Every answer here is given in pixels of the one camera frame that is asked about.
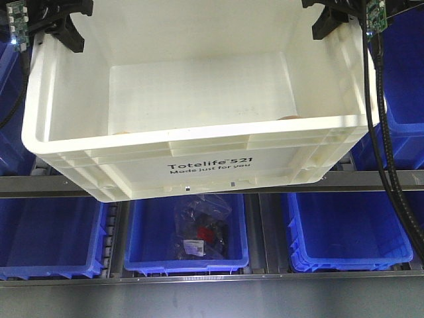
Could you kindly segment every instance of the bagged item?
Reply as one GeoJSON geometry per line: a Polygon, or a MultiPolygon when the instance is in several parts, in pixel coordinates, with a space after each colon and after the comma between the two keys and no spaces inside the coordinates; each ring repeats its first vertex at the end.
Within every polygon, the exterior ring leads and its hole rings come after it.
{"type": "Polygon", "coordinates": [[[188,195],[174,208],[176,260],[222,260],[227,257],[231,207],[222,195],[188,195]]]}

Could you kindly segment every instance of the storage shelf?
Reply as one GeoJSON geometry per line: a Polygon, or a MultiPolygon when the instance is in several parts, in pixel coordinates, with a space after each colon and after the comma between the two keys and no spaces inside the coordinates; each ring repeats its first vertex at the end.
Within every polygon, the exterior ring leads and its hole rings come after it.
{"type": "MultiPolygon", "coordinates": [[[[399,172],[402,184],[408,190],[424,189],[424,171],[399,172]]],[[[357,272],[314,272],[293,273],[288,262],[288,251],[284,223],[280,205],[281,192],[290,191],[378,191],[382,190],[377,172],[329,172],[316,184],[296,185],[257,189],[256,193],[246,193],[246,226],[249,245],[249,266],[229,274],[193,273],[142,277],[128,272],[123,267],[125,238],[127,237],[129,202],[118,203],[113,246],[108,259],[108,267],[103,275],[94,279],[33,279],[0,281],[0,288],[29,286],[93,286],[116,284],[157,284],[174,282],[224,282],[258,280],[314,280],[341,278],[388,278],[424,276],[422,263],[416,258],[405,264],[394,266],[387,271],[357,272]]],[[[5,177],[0,178],[3,197],[42,197],[42,196],[87,196],[84,190],[62,176],[5,177]]]]}

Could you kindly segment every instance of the metal shelf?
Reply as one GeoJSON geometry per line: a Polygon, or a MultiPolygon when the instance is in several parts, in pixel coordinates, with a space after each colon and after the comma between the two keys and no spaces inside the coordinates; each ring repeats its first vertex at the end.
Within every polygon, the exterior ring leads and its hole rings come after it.
{"type": "MultiPolygon", "coordinates": [[[[405,190],[424,190],[424,170],[400,171],[399,178],[405,190]]],[[[381,272],[290,270],[278,193],[382,190],[377,172],[329,172],[315,184],[240,191],[250,263],[235,274],[140,277],[126,271],[129,202],[121,202],[105,278],[0,281],[0,316],[214,317],[219,308],[225,317],[420,317],[424,270],[417,260],[381,272]],[[395,298],[409,309],[399,311],[395,298]],[[378,304],[382,299],[388,300],[378,304]]],[[[64,176],[0,178],[0,197],[78,196],[89,194],[64,176]]]]}
{"type": "MultiPolygon", "coordinates": [[[[410,189],[421,189],[423,187],[424,172],[402,172],[403,181],[409,180],[410,189]]],[[[341,188],[336,181],[348,178],[348,188],[343,191],[358,191],[367,189],[379,190],[378,177],[376,172],[329,172],[324,180],[315,185],[299,185],[290,187],[268,188],[263,191],[274,191],[276,193],[246,193],[244,205],[246,209],[246,226],[249,245],[249,266],[239,270],[237,273],[191,273],[179,276],[155,276],[141,277],[135,272],[128,272],[124,269],[123,260],[125,253],[125,238],[127,237],[129,202],[118,203],[116,223],[114,230],[113,245],[111,255],[108,256],[108,269],[102,278],[94,279],[34,279],[34,280],[8,280],[0,281],[0,288],[15,288],[29,286],[92,286],[92,285],[121,285],[121,284],[157,284],[176,282],[236,282],[236,281],[268,281],[268,280],[314,280],[314,279],[346,279],[346,278],[388,278],[388,277],[416,277],[424,276],[422,263],[413,260],[411,263],[400,264],[392,270],[381,272],[315,272],[315,273],[293,273],[289,265],[289,255],[286,244],[284,222],[282,220],[282,210],[280,196],[278,193],[286,191],[340,191],[341,188]],[[357,175],[364,175],[365,178],[354,178],[357,175]]],[[[34,191],[27,184],[27,192],[37,196],[56,193],[64,195],[87,195],[86,192],[78,189],[75,184],[70,183],[64,177],[13,177],[8,180],[34,180],[31,184],[38,184],[38,191],[34,191]],[[44,180],[45,185],[40,187],[36,180],[44,180]],[[53,191],[52,187],[62,185],[62,188],[53,191]]]]}

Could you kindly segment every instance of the blue plastic bin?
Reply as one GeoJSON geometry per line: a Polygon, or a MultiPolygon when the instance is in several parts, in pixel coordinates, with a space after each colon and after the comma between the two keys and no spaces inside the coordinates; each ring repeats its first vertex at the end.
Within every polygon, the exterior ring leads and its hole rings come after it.
{"type": "MultiPolygon", "coordinates": [[[[424,11],[395,17],[384,32],[384,87],[394,158],[400,170],[424,168],[424,11]]],[[[383,151],[378,126],[380,152],[383,151]]],[[[367,134],[352,149],[358,170],[377,168],[367,134]]]]}
{"type": "MultiPolygon", "coordinates": [[[[18,54],[11,45],[0,42],[0,121],[2,121],[19,95],[22,86],[18,54]]],[[[24,105],[0,130],[0,176],[28,175],[34,155],[21,140],[24,105]]]]}
{"type": "Polygon", "coordinates": [[[290,193],[291,263],[298,272],[318,269],[385,270],[409,262],[413,251],[384,192],[290,193]]]}
{"type": "Polygon", "coordinates": [[[90,197],[0,200],[0,279],[100,274],[107,208],[90,197]]]}
{"type": "Polygon", "coordinates": [[[125,252],[125,268],[144,275],[186,272],[232,272],[248,264],[243,196],[222,195],[231,206],[228,258],[225,260],[172,260],[169,248],[175,233],[174,207],[181,197],[133,201],[125,252]]]}

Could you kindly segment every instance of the green circuit board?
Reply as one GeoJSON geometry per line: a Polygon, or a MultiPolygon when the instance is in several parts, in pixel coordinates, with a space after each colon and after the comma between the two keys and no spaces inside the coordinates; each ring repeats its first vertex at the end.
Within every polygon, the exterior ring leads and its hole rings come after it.
{"type": "Polygon", "coordinates": [[[11,32],[11,43],[17,52],[24,52],[30,45],[28,35],[28,8],[25,0],[6,4],[11,32]]]}
{"type": "Polygon", "coordinates": [[[370,0],[366,5],[366,34],[370,40],[388,27],[385,0],[370,0]]]}

